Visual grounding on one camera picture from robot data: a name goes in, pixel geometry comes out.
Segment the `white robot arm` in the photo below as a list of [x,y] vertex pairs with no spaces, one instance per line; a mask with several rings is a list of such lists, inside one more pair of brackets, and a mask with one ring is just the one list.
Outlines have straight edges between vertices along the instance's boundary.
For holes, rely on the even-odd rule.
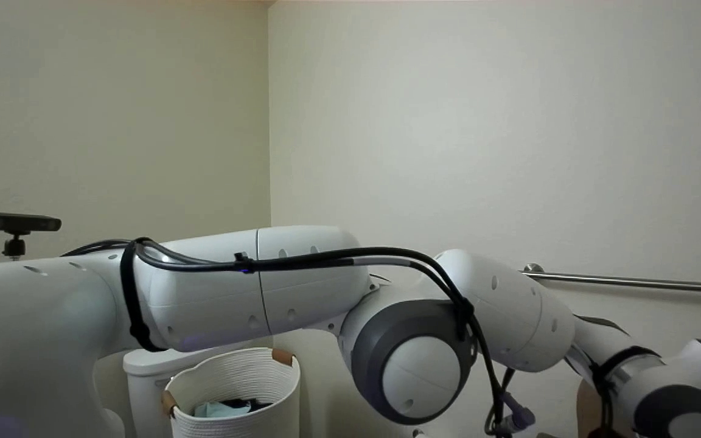
[[121,438],[92,368],[125,347],[205,350],[321,328],[385,418],[438,418],[483,368],[486,431],[519,416],[519,373],[570,364],[601,397],[600,433],[701,438],[701,338],[668,361],[467,251],[364,245],[334,226],[87,243],[0,263],[0,438]]

